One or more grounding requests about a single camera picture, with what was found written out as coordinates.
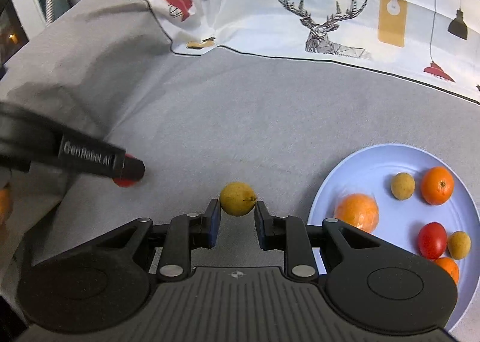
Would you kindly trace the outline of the red cherry tomato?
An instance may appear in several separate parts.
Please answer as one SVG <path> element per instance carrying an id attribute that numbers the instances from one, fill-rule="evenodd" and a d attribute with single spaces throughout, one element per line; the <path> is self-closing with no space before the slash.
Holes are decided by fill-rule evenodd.
<path id="1" fill-rule="evenodd" d="M 440 258 L 447 248 L 447 242 L 447 232 L 443 225 L 437 222 L 423 226 L 416 240 L 420 254 L 429 260 Z"/>
<path id="2" fill-rule="evenodd" d="M 114 178 L 113 182 L 121 188 L 128 188 L 140 181 L 143 178 L 143 175 L 143 162 L 136 159 L 131 154 L 126 154 L 122 173 L 120 177 Z"/>

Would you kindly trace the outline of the orange mandarin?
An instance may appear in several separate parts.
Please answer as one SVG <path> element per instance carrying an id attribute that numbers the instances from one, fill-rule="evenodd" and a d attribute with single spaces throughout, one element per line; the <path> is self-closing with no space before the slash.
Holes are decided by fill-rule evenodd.
<path id="1" fill-rule="evenodd" d="M 455 181 L 448 169 L 436 166 L 429 169 L 421 181 L 421 195 L 432 206 L 446 203 L 452 196 Z"/>
<path id="2" fill-rule="evenodd" d="M 451 259 L 450 257 L 440 257 L 434 260 L 433 263 L 444 269 L 453 279 L 455 284 L 459 283 L 460 269 L 453 259 Z"/>

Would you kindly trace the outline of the orange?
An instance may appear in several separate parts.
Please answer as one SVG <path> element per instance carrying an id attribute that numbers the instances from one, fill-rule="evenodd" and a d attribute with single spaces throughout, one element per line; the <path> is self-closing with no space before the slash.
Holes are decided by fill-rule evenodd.
<path id="1" fill-rule="evenodd" d="M 334 217 L 364 232 L 373 233 L 379 223 L 379 208 L 372 196 L 352 193 L 339 199 Z"/>
<path id="2" fill-rule="evenodd" d="M 11 185 L 6 184 L 0 190 L 0 225 L 5 224 L 11 216 L 13 210 L 13 199 L 11 195 Z"/>

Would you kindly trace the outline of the yellow-green longan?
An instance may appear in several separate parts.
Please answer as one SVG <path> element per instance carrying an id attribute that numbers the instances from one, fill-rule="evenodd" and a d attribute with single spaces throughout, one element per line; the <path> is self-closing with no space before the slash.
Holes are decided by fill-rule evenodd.
<path id="1" fill-rule="evenodd" d="M 229 183 L 220 192 L 220 207 L 230 216 L 241 217 L 249 214 L 256 202 L 255 191 L 243 182 Z"/>
<path id="2" fill-rule="evenodd" d="M 391 193 L 399 201 L 410 198 L 415 192 L 415 179 L 408 173 L 400 172 L 391 180 Z"/>
<path id="3" fill-rule="evenodd" d="M 466 232 L 457 231 L 448 237 L 448 252 L 451 257 L 461 260 L 467 257 L 471 249 L 471 238 Z"/>

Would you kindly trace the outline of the orange back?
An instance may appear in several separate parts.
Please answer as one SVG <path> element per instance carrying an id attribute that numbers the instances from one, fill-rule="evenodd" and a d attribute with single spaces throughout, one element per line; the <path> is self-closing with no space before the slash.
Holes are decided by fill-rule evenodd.
<path id="1" fill-rule="evenodd" d="M 11 185 L 6 184 L 0 190 L 0 225 L 5 224 L 11 216 L 13 210 L 13 199 L 11 195 Z"/>

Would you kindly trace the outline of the grey sofa cover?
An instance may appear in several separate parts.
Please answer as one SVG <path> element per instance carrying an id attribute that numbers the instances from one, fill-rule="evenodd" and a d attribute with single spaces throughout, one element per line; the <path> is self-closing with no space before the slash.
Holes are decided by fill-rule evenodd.
<path id="1" fill-rule="evenodd" d="M 171 218 L 245 179 L 269 207 L 305 216 L 327 171 L 360 147 L 403 141 L 437 153 L 479 192 L 479 107 L 432 88 L 329 62 L 216 49 L 167 54 L 137 1 L 83 0 L 9 63 L 1 90 L 50 114 L 78 92 L 112 138 L 145 159 L 131 190 L 80 179 L 38 256 L 140 215 Z"/>

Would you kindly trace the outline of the printed deer pattern cushion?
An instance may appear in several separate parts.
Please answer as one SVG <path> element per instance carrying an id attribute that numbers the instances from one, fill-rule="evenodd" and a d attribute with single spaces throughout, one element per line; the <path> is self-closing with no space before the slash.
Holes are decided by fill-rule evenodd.
<path id="1" fill-rule="evenodd" d="M 337 62 L 479 101 L 479 0 L 137 0 L 175 54 Z"/>

